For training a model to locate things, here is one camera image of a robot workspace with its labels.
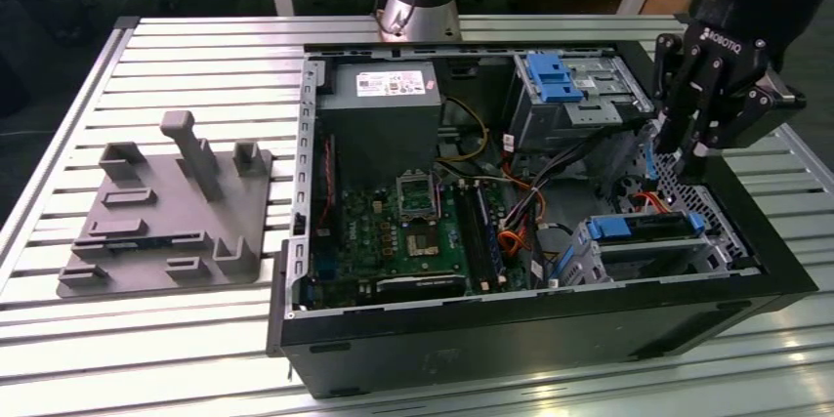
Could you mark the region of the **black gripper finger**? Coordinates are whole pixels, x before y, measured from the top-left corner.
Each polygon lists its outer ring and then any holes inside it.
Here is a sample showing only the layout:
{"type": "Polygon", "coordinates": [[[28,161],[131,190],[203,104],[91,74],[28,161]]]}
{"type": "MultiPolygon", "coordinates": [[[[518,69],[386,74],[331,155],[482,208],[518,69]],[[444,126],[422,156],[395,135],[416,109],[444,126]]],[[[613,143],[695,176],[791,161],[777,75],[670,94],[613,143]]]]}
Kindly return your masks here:
{"type": "Polygon", "coordinates": [[[738,96],[698,104],[682,142],[678,180],[702,182],[711,157],[726,149],[749,147],[805,108],[806,96],[774,69],[767,69],[738,96]]]}
{"type": "Polygon", "coordinates": [[[717,92],[715,61],[709,31],[658,37],[653,98],[662,117],[659,153],[710,153],[706,136],[717,92]]]}

